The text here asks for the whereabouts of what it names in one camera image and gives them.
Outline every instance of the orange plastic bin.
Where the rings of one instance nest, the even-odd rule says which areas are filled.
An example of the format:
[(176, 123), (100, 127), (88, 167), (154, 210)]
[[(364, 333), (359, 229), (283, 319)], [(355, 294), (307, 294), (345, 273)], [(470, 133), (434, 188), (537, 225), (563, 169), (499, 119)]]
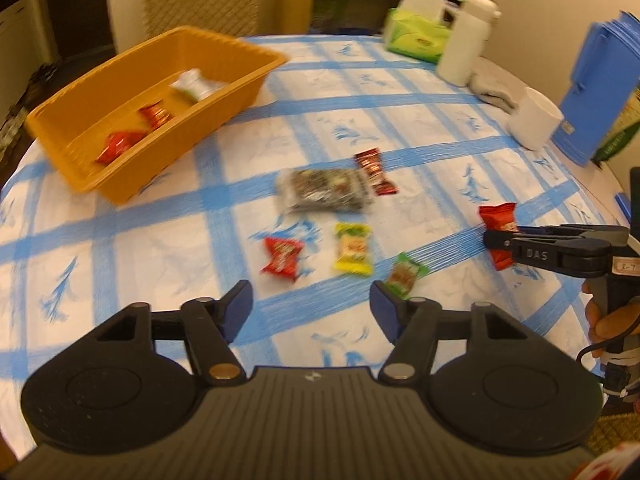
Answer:
[[(126, 202), (174, 160), (249, 107), (284, 54), (193, 27), (177, 27), (108, 60), (33, 110), (29, 133), (78, 192)], [(199, 68), (229, 83), (197, 104), (169, 84)], [(95, 162), (107, 136), (149, 129), (138, 109), (162, 99), (174, 115), (106, 168)]]

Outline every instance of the green package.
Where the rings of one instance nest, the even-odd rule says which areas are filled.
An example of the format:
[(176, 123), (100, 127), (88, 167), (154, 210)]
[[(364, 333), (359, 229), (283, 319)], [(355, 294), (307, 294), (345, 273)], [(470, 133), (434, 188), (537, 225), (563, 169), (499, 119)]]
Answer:
[(437, 63), (450, 30), (407, 10), (391, 9), (385, 25), (385, 46), (390, 52)]
[(405, 253), (400, 253), (391, 269), (391, 274), (385, 280), (385, 285), (405, 300), (414, 288), (416, 280), (425, 277), (428, 273), (429, 267), (412, 260)]
[(640, 130), (640, 86), (631, 92), (625, 107), (622, 108), (591, 160), (600, 165), (601, 162), (617, 155), (631, 142), (638, 130)]

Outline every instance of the yellow candy wrapper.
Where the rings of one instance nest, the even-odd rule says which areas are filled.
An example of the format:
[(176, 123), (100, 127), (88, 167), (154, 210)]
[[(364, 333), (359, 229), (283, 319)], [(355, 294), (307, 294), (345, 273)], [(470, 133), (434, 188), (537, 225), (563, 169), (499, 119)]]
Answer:
[(371, 228), (366, 224), (338, 222), (335, 233), (338, 237), (338, 258), (334, 267), (342, 272), (354, 274), (373, 274), (373, 265), (369, 256), (367, 237)]

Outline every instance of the black circular disc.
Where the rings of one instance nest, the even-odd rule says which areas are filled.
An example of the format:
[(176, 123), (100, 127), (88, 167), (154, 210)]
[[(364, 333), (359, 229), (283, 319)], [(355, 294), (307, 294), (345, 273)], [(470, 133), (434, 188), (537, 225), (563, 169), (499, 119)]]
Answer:
[(37, 443), (101, 454), (167, 436), (195, 399), (193, 376), (179, 364), (113, 342), (53, 358), (26, 381), (21, 405)]
[(501, 356), (467, 354), (432, 375), (429, 404), (453, 433), (493, 452), (533, 456), (578, 446), (602, 397), (588, 373), (562, 357), (517, 359), (508, 348)]

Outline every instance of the white candy wrapper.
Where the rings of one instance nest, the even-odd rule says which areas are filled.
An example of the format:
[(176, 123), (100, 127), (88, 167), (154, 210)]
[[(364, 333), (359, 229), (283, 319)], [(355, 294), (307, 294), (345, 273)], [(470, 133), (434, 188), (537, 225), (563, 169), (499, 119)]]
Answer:
[(178, 76), (178, 80), (171, 83), (170, 86), (177, 91), (184, 92), (194, 101), (200, 102), (212, 95), (214, 92), (224, 88), (226, 85), (227, 83), (222, 83), (220, 81), (204, 79), (200, 70), (192, 68), (191, 70), (182, 72)]
[(276, 188), (285, 212), (360, 212), (373, 202), (362, 170), (283, 170)]

